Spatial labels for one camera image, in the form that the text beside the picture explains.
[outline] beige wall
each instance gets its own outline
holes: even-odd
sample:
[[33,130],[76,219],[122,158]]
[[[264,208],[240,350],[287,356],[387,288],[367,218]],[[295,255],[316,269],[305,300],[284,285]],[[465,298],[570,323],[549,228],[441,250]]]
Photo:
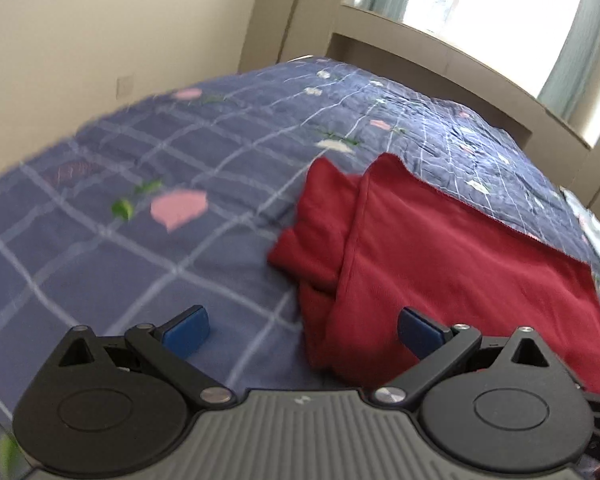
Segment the beige wall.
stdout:
[[240,72],[275,64],[298,0],[256,0],[242,48]]
[[[254,0],[0,0],[0,171],[125,103],[233,73]],[[116,80],[133,76],[116,99]]]
[[342,0],[298,0],[281,60],[306,54],[323,56],[329,47]]

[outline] wall switch plate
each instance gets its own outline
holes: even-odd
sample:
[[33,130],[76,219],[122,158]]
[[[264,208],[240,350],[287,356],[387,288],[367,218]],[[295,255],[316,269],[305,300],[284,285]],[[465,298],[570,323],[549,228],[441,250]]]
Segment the wall switch plate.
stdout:
[[129,97],[134,91],[134,76],[121,75],[116,81],[116,99]]

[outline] red cloth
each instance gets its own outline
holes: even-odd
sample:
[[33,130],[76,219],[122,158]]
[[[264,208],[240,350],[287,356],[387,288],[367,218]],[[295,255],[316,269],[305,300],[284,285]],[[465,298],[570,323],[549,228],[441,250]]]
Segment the red cloth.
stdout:
[[384,154],[362,176],[314,162],[269,261],[299,281],[306,351],[356,386],[417,359],[397,338],[412,306],[484,335],[533,326],[600,393],[600,304],[587,264],[413,176]]

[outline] bed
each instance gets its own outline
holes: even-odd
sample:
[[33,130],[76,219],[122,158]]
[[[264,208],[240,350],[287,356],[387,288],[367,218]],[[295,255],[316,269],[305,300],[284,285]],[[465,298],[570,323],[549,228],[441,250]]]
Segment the bed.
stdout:
[[[234,388],[324,388],[302,349],[295,286],[266,264],[304,174],[361,173],[382,152],[487,215],[592,266],[560,193],[468,108],[329,59],[295,60],[154,96],[82,127],[0,177],[0,422],[68,327],[116,335],[192,304],[212,332],[190,362]],[[160,192],[206,192],[170,232]],[[112,205],[128,198],[127,221]]]

